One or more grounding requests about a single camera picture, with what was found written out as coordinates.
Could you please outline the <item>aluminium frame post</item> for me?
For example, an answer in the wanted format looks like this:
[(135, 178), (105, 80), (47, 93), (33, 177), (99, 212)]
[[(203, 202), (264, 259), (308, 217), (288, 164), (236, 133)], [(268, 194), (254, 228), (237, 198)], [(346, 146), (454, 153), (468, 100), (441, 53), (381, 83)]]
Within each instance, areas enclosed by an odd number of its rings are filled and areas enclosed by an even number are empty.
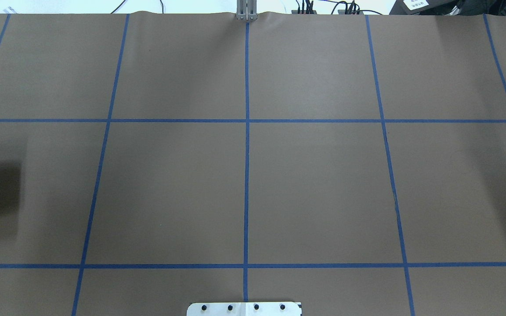
[(257, 20), (257, 0), (237, 0), (236, 19), (242, 22), (253, 22)]

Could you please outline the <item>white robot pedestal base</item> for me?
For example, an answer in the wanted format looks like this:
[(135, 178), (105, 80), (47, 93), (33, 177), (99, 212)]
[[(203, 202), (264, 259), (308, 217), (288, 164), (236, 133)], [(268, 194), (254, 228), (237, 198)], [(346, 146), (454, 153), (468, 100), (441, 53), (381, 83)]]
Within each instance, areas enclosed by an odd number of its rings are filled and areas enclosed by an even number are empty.
[(300, 302), (197, 302), (187, 316), (301, 316)]

